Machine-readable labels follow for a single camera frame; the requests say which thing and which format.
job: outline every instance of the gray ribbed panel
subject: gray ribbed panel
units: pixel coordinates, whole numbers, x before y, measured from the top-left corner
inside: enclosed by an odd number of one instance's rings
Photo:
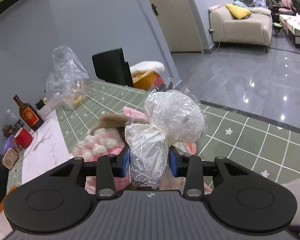
[[[82,224],[49,236],[19,231],[7,240],[292,240],[287,232],[247,236],[218,224],[200,202],[187,201],[177,191],[124,191],[111,201],[100,202]]]

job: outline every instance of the clear plastic bottle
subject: clear plastic bottle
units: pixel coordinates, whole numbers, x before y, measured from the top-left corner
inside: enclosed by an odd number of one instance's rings
[[[9,117],[10,124],[13,125],[17,130],[24,126],[23,121],[20,118],[16,117],[14,113],[10,111],[10,109],[7,110],[7,115]]]

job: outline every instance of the beige sofa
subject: beige sofa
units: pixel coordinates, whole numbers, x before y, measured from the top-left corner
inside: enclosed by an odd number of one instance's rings
[[[252,13],[248,19],[235,19],[226,7],[210,13],[214,42],[259,44],[268,47],[272,35],[271,16]]]

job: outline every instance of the red bottle label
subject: red bottle label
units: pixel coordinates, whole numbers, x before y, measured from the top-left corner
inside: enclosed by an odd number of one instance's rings
[[[30,109],[30,107],[27,107],[23,113],[22,113],[22,117],[24,119],[26,119],[26,121],[28,122],[28,124],[30,126],[34,126],[38,121],[39,118],[35,115],[35,113]]]

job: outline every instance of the door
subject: door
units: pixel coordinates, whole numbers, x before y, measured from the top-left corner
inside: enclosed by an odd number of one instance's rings
[[[170,52],[200,52],[201,41],[187,0],[149,0]]]

